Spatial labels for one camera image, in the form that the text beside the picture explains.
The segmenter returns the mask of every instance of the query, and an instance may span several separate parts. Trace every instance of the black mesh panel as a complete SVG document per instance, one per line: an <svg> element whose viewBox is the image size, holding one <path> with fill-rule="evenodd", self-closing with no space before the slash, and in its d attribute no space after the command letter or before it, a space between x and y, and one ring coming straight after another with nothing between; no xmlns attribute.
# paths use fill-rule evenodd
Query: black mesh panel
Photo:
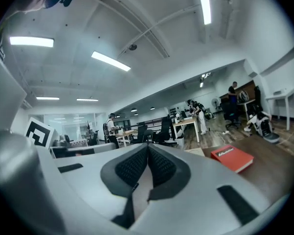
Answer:
<svg viewBox="0 0 294 235"><path fill-rule="evenodd" d="M131 187L134 187L147 166L147 149L143 149L120 162L115 167L116 174Z"/></svg>
<svg viewBox="0 0 294 235"><path fill-rule="evenodd" d="M149 168L152 172L153 187L170 180L176 172L176 165L165 156L154 150L149 150Z"/></svg>

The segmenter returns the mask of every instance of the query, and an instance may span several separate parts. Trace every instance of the table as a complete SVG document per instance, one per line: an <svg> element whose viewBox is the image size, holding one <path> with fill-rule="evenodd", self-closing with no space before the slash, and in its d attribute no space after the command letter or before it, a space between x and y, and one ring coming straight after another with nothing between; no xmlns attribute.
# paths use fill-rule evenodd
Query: table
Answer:
<svg viewBox="0 0 294 235"><path fill-rule="evenodd" d="M116 139L123 139L123 143L124 143L124 146L126 147L127 145L126 145L126 139L125 139L125 137L127 137L127 136L129 136L129 135L131 135L131 134L133 134L133 133L136 133L136 132L138 132L138 130L131 130L131 131L124 131L123 133L117 133L115 136L116 136Z"/></svg>
<svg viewBox="0 0 294 235"><path fill-rule="evenodd" d="M274 203L289 193L294 184L294 156L259 136L251 136L231 143L254 157L253 163L239 175L253 183ZM221 148L202 149L210 158L211 152Z"/></svg>
<svg viewBox="0 0 294 235"><path fill-rule="evenodd" d="M288 102L288 98L294 94L294 89L290 89L290 90L286 90L284 93L282 94L278 94L278 95L271 95L271 96L267 96L265 98L266 102L268 103L268 110L269 110L269 114L271 115L271 109L270 109L270 105L269 105L269 100L278 100L278 99L284 99L285 100L285 104L286 104L286 116L287 116L287 131L289 131L290 128L290 114L289 114L289 102Z"/></svg>
<svg viewBox="0 0 294 235"><path fill-rule="evenodd" d="M182 125L187 125L187 124L194 124L195 125L195 130L196 130L196 136L197 136L197 142L199 143L199 130L198 130L198 124L197 124L197 118L194 117L192 119L188 119L185 120L183 122L179 122L179 123L174 123L173 127L174 127L174 132L175 132L175 137L177 138L177 131L176 131L176 127L177 126L182 126Z"/></svg>
<svg viewBox="0 0 294 235"><path fill-rule="evenodd" d="M247 121L249 121L248 110L247 110L247 104L249 104L249 103L251 103L251 102L253 102L253 101L255 101L255 99L252 99L252 100L250 100L250 101L248 101L248 102L245 102L245 103L237 104L237 105L244 105L244 106L245 106L245 111L246 111Z"/></svg>

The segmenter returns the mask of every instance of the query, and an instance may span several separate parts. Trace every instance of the bag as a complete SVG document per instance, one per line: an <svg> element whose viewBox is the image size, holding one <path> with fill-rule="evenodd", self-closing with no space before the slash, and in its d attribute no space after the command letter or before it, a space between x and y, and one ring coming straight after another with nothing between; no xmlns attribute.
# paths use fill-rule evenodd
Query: bag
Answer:
<svg viewBox="0 0 294 235"><path fill-rule="evenodd" d="M246 91L241 91L237 95L239 103L245 103L249 101L249 95Z"/></svg>
<svg viewBox="0 0 294 235"><path fill-rule="evenodd" d="M206 112L205 107L201 103L198 103L198 106L200 110L202 110L204 113Z"/></svg>
<svg viewBox="0 0 294 235"><path fill-rule="evenodd" d="M108 129L108 125L107 123L109 121L112 121L112 119L109 119L106 123L103 124L103 133L106 137L108 137L110 135L109 129Z"/></svg>

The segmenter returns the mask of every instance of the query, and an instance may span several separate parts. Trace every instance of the man in white shirt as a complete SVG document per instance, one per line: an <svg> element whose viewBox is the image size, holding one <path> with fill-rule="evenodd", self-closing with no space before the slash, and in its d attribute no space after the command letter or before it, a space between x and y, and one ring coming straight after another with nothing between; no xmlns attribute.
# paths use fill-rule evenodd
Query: man in white shirt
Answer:
<svg viewBox="0 0 294 235"><path fill-rule="evenodd" d="M118 126L118 125L114 126L114 123L113 123L114 118L115 118L115 114L111 113L109 115L109 119L107 120L106 124L107 124L107 128L108 128L108 131L109 131L108 138L109 138L111 143L115 143L115 146L118 149L119 145L118 145L118 142L117 142L117 139L116 139L116 136L115 136L115 131L120 130L121 127Z"/></svg>

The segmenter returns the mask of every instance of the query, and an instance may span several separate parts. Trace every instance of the fan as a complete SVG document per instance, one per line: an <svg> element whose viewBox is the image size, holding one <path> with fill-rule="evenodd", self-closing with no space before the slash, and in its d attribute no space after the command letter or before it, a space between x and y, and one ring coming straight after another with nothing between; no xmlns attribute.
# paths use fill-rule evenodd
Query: fan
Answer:
<svg viewBox="0 0 294 235"><path fill-rule="evenodd" d="M220 107L220 102L219 102L219 100L217 98L212 99L211 103L215 107L215 112L216 113L222 110L221 107Z"/></svg>

